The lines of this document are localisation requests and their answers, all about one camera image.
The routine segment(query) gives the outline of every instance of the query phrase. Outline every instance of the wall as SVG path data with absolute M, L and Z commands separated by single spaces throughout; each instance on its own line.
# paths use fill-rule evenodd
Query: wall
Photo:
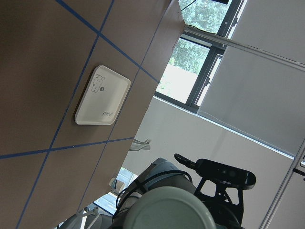
M 304 4 L 302 0 L 250 0 L 232 39 L 304 63 L 305 34 L 301 29 Z M 241 118 L 264 120 L 263 134 L 278 148 L 295 154 L 304 139 L 304 72 L 257 58 L 228 48 L 204 102 L 209 103 L 211 111 L 226 108 L 220 119 L 237 123 Z M 238 116 L 236 111 L 247 115 Z M 152 149 L 128 153 L 123 166 L 135 173 L 141 173 L 158 157 L 174 162 L 174 153 L 254 172 L 256 186 L 244 192 L 243 226 L 250 229 L 259 228 L 292 162 L 267 147 L 158 99 L 152 100 L 136 138 L 152 139 Z M 296 176 L 289 183 L 270 228 L 304 227 L 301 210 L 304 202 L 300 198 L 304 185 Z
M 54 228 L 105 194 L 182 33 L 177 1 L 0 3 L 2 228 Z M 116 122 L 76 125 L 98 65 L 131 80 Z
M 305 32 L 298 29 L 304 8 L 298 0 L 248 1 L 232 39 L 305 63 Z M 305 65 L 300 65 L 228 47 L 198 113 L 296 155 L 305 138 Z
M 253 189 L 244 191 L 243 219 L 243 227 L 251 229 L 259 227 L 292 162 L 271 149 L 158 98 L 151 101 L 135 138 L 152 140 L 150 151 L 129 152 L 124 161 L 123 167 L 136 174 L 163 157 L 189 172 L 197 185 L 198 175 L 176 163 L 175 153 L 192 161 L 206 158 L 253 172 L 257 183 Z

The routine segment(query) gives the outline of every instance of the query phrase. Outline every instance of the window frame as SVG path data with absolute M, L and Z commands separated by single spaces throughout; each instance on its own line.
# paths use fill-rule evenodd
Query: window frame
M 242 7 L 243 3 L 244 3 L 244 0 L 232 0 L 231 5 L 228 8 L 228 11 L 224 17 L 224 20 L 223 20 L 222 24 L 220 25 L 217 35 L 225 37 L 229 34 L 229 32 L 231 31 L 231 28 L 237 23 L 237 15 L 238 15 L 239 10 Z M 201 95 L 201 91 L 207 85 L 207 84 L 205 85 L 205 83 L 209 79 L 209 74 L 211 72 L 211 69 L 214 66 L 215 60 L 219 57 L 219 55 L 222 56 L 224 54 L 226 45 L 211 41 L 206 38 L 199 37 L 190 32 L 188 32 L 188 33 L 184 32 L 181 35 L 180 39 L 187 40 L 189 42 L 192 42 L 192 43 L 195 43 L 195 44 L 198 44 L 198 45 L 201 45 L 201 46 L 204 46 L 204 47 L 207 47 L 210 49 L 203 65 L 201 67 L 198 77 L 194 83 L 194 86 L 189 94 L 189 97 L 188 97 L 186 103 L 182 103 L 178 100 L 175 100 L 175 99 L 173 99 L 169 96 L 166 96 L 157 91 L 154 93 L 154 95 L 156 97 L 166 100 L 176 106 L 179 106 L 185 110 L 188 110 L 193 113 L 197 113 L 199 106 L 196 105 L 196 102 L 198 101 L 198 99 Z

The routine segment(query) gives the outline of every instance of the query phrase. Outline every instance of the printed logo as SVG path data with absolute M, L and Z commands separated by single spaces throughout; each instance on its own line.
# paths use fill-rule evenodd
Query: printed logo
M 93 85 L 92 85 L 91 91 L 95 92 L 95 93 L 97 93 L 98 91 L 102 92 L 104 90 L 104 88 L 101 87 L 101 85 L 102 85 L 104 79 L 105 79 L 105 77 L 96 74 L 95 78 L 93 80 Z
M 110 116 L 112 116 L 112 114 L 113 114 L 113 111 L 111 111 L 111 112 L 104 112 L 103 114 L 102 114 L 102 116 L 108 116 L 108 117 L 110 117 Z

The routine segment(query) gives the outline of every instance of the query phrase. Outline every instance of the cable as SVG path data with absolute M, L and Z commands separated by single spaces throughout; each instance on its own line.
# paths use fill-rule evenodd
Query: cable
M 120 203 L 120 205 L 117 207 L 117 209 L 116 209 L 116 211 L 115 211 L 115 213 L 114 213 L 114 215 L 113 215 L 112 218 L 117 217 L 117 215 L 118 215 L 119 212 L 120 212 L 121 207 L 123 206 L 123 204 L 125 203 L 125 201 L 127 200 L 127 198 L 128 198 L 135 190 L 137 190 L 140 186 L 145 185 L 146 183 L 150 182 L 151 180 L 153 180 L 153 179 L 155 179 L 155 178 L 157 178 L 157 177 L 160 177 L 160 176 L 163 176 L 163 175 L 166 175 L 166 174 L 173 174 L 173 173 L 179 173 L 179 174 L 186 175 L 186 176 L 189 178 L 190 182 L 193 183 L 192 177 L 190 176 L 190 174 L 188 174 L 188 173 L 185 172 L 185 171 L 181 171 L 181 170 L 170 170 L 170 171 L 164 171 L 164 172 L 161 172 L 161 173 L 157 173 L 157 174 L 153 175 L 152 177 L 150 177 L 150 178 L 144 180 L 143 182 L 139 183 L 139 185 L 137 185 L 135 188 L 133 188 L 131 191 L 129 191 L 129 192 L 126 194 L 125 198 L 124 198 L 124 199 L 122 200 L 122 202 Z M 120 195 L 122 194 L 122 192 L 119 193 L 119 195 L 118 195 L 118 197 L 117 197 L 117 200 L 116 200 L 116 204 L 117 204 L 118 199 L 119 199 Z
M 241 225 L 240 225 L 240 222 L 238 221 L 238 219 L 237 219 L 237 217 L 236 217 L 236 215 L 235 215 L 227 206 L 222 205 L 222 204 L 219 204 L 219 203 L 214 202 L 214 201 L 212 201 L 212 200 L 203 201 L 203 203 L 204 203 L 204 204 L 208 203 L 208 205 L 209 205 L 209 203 L 211 203 L 211 204 L 214 204 L 214 205 L 221 206 L 223 209 L 225 209 L 227 212 L 229 212 L 229 214 L 233 217 L 234 221 L 235 221 L 239 226 L 241 226 Z
M 116 208 L 118 208 L 118 199 L 119 199 L 120 196 L 123 194 L 123 192 L 126 191 L 126 189 L 127 189 L 127 188 L 124 188 L 124 189 L 118 194 L 118 197 L 117 197 L 117 199 L 116 199 L 116 201 L 115 201 L 115 206 L 116 206 Z
M 140 199 L 140 197 L 137 197 L 137 196 L 129 196 L 129 198 L 136 198 L 136 199 Z
M 194 0 L 193 2 L 191 2 L 190 4 L 188 4 L 186 7 L 184 7 L 182 10 L 181 10 L 181 12 L 183 11 L 183 10 L 185 10 L 186 8 L 188 8 L 190 5 L 192 5 L 194 2 L 196 2 L 197 0 Z

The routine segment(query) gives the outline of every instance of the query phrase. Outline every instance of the white wall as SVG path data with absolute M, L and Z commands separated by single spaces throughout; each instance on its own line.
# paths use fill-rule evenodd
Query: white wall
M 232 39 L 305 63 L 304 9 L 305 1 L 303 0 L 249 0 Z M 238 61 L 232 63 L 236 69 L 245 66 L 238 63 Z M 242 75 L 246 81 L 251 83 L 254 79 L 250 80 L 247 72 L 246 69 Z M 273 103 L 279 105 L 278 110 L 281 115 L 286 112 L 285 117 L 276 121 L 278 125 L 281 125 L 281 121 L 287 120 L 296 124 L 296 131 L 294 131 L 294 127 L 289 129 L 292 130 L 289 139 L 290 142 L 295 141 L 297 144 L 300 142 L 299 139 L 302 137 L 300 135 L 304 131 L 305 124 L 304 110 L 302 110 L 305 107 L 304 96 L 295 94 L 296 92 L 303 93 L 303 73 L 296 73 L 294 70 L 280 71 L 279 78 L 282 79 L 284 86 L 281 86 L 282 88 L 277 92 L 286 93 L 286 96 L 283 94 L 280 96 L 285 103 L 281 104 L 279 100 Z M 226 71 L 223 71 L 222 74 L 223 78 L 235 75 L 235 73 L 230 75 Z M 285 88 L 285 79 L 289 90 Z M 259 82 L 263 87 L 265 86 L 264 79 Z M 270 87 L 265 86 L 264 93 L 272 88 L 272 83 L 268 85 Z M 227 89 L 226 86 L 225 83 L 220 87 L 220 92 Z M 251 93 L 255 98 L 255 90 L 252 90 Z M 263 105 L 262 101 L 264 100 L 256 99 L 255 103 Z M 274 131 L 274 134 L 279 133 L 281 130 Z M 244 192 L 243 226 L 248 229 L 259 228 L 292 163 L 291 159 L 267 147 L 156 98 L 153 98 L 136 138 L 139 140 L 152 139 L 150 151 L 129 152 L 126 157 L 123 166 L 136 174 L 144 171 L 156 158 L 164 157 L 174 162 L 180 169 L 190 172 L 194 183 L 198 184 L 199 177 L 193 171 L 177 164 L 173 157 L 174 153 L 179 153 L 194 161 L 199 158 L 207 158 L 252 171 L 256 175 L 257 183 L 253 189 Z M 293 147 L 298 146 L 291 143 L 285 150 L 295 152 L 296 148 Z M 303 186 L 302 179 L 296 179 L 294 175 L 270 224 L 271 229 L 304 227 L 304 217 L 302 218 L 304 201 L 301 200 Z
M 250 0 L 232 40 L 305 63 L 304 0 Z M 303 71 L 228 47 L 199 114 L 296 155 L 305 138 Z
M 249 229 L 259 227 L 292 162 L 275 151 L 157 98 L 152 99 L 136 135 L 138 140 L 146 138 L 152 140 L 151 150 L 129 152 L 123 164 L 136 174 L 163 157 L 189 172 L 197 185 L 198 175 L 176 163 L 174 153 L 193 161 L 206 158 L 253 172 L 257 183 L 253 189 L 244 192 L 243 226 Z

